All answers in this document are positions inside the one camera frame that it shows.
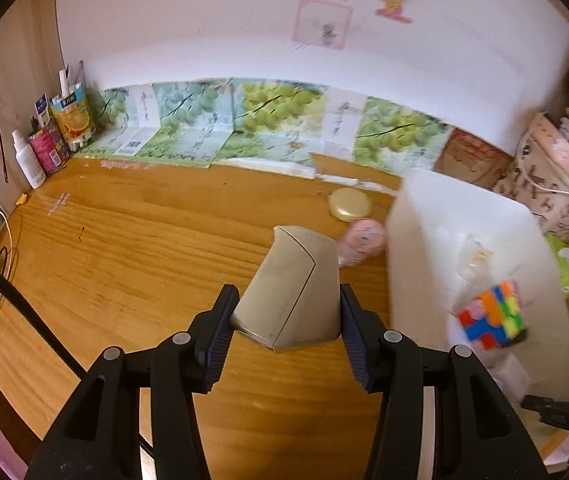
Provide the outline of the colourful puzzle cube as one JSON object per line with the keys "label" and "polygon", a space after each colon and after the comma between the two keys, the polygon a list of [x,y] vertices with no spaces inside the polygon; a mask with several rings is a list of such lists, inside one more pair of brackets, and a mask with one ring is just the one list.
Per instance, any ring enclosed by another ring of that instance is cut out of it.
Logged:
{"label": "colourful puzzle cube", "polygon": [[479,351],[493,351],[526,339],[519,288],[515,281],[502,281],[473,298],[456,314],[464,335]]}

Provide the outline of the small clear plastic case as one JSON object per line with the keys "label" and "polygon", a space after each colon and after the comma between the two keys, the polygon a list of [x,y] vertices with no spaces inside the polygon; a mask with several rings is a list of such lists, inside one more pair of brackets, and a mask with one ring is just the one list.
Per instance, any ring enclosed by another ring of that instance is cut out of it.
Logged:
{"label": "small clear plastic case", "polygon": [[493,252],[474,235],[463,240],[457,264],[457,273],[476,287],[489,285]]}

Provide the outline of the beige charger plug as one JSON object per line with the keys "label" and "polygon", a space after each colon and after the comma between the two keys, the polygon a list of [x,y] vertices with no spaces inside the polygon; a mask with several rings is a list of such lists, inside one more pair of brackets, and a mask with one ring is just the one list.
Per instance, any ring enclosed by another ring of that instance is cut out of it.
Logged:
{"label": "beige charger plug", "polygon": [[339,337],[335,240],[302,226],[275,226],[274,242],[234,309],[231,323],[275,352]]}

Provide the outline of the green tissue pack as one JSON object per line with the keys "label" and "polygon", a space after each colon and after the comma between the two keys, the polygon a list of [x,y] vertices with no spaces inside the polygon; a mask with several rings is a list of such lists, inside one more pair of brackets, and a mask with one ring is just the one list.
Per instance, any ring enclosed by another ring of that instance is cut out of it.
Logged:
{"label": "green tissue pack", "polygon": [[566,245],[563,240],[552,234],[546,234],[545,237],[554,254],[555,262],[560,272],[561,289],[564,295],[569,297],[569,245]]}

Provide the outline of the white plastic storage bin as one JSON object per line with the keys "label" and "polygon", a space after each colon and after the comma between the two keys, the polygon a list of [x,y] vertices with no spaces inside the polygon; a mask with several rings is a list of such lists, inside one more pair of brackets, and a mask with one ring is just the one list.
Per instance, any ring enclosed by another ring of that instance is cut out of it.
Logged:
{"label": "white plastic storage bin", "polygon": [[412,169],[385,223],[391,326],[423,347],[468,344],[457,314],[481,292],[513,281],[526,338],[483,351],[497,370],[514,356],[522,373],[505,383],[569,400],[569,312],[554,254],[529,209],[437,172]]}

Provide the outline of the pink correction tape dispenser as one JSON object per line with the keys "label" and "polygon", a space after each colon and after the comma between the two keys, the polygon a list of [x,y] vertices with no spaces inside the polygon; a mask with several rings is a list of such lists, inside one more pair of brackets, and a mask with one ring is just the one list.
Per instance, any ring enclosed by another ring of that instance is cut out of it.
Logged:
{"label": "pink correction tape dispenser", "polygon": [[339,266],[357,266],[385,251],[384,226],[373,219],[353,222],[336,243]]}

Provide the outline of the beige letter print bag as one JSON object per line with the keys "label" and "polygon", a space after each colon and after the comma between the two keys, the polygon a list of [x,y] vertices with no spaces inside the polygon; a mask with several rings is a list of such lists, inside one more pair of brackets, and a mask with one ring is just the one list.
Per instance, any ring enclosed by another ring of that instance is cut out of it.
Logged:
{"label": "beige letter print bag", "polygon": [[569,176],[525,133],[493,192],[525,205],[540,229],[569,241]]}

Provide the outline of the round beige compact case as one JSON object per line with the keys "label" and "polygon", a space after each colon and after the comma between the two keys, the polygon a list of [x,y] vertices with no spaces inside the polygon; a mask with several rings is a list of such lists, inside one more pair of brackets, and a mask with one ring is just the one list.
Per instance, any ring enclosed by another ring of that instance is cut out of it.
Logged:
{"label": "round beige compact case", "polygon": [[347,223],[368,218],[372,211],[369,196],[357,188],[338,188],[327,202],[332,216]]}

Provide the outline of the brown cardboard panel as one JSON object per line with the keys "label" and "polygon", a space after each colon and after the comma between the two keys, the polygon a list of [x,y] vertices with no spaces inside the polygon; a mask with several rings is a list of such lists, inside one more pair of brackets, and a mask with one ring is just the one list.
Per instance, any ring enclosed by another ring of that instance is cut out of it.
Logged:
{"label": "brown cardboard panel", "polygon": [[491,190],[512,161],[513,157],[500,148],[455,128],[435,162],[434,170]]}

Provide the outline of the white small bottle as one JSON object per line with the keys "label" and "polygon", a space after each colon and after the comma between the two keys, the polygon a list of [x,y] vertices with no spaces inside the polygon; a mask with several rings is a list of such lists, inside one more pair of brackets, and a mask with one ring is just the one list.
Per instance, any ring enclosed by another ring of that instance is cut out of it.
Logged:
{"label": "white small bottle", "polygon": [[31,188],[40,188],[45,180],[45,171],[40,166],[40,162],[30,144],[24,138],[19,130],[12,131],[13,146],[15,149],[15,158],[26,177]]}

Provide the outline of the pink snack can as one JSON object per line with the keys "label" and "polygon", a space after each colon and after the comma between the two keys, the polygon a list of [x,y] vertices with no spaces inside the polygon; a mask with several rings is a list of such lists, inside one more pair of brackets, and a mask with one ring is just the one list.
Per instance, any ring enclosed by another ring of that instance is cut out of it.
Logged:
{"label": "pink snack can", "polygon": [[27,137],[28,143],[46,176],[49,177],[65,166],[70,158],[70,149],[53,119],[43,127],[39,125],[35,117],[30,122],[32,123],[32,132]]}

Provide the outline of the pink oval box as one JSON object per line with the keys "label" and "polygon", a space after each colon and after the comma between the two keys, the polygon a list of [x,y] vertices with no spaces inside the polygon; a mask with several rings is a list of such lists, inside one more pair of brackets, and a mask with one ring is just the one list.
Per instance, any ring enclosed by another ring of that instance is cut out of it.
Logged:
{"label": "pink oval box", "polygon": [[569,176],[569,141],[561,135],[547,115],[542,112],[537,113],[528,130],[549,159]]}

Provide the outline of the grape print paper backdrop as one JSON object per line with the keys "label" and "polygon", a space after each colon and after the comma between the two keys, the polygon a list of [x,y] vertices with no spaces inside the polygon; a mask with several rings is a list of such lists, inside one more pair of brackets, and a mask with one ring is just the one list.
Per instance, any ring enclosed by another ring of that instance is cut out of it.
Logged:
{"label": "grape print paper backdrop", "polygon": [[295,172],[323,155],[401,176],[432,168],[453,131],[393,101],[279,79],[153,82],[89,102],[97,133],[82,155],[178,166]]}

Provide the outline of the pink square wall sticker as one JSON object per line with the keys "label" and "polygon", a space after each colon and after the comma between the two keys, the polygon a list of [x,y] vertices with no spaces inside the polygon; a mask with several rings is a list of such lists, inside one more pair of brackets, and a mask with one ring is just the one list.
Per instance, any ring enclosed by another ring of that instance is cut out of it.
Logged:
{"label": "pink square wall sticker", "polygon": [[343,50],[354,9],[324,0],[299,0],[293,32],[295,44]]}

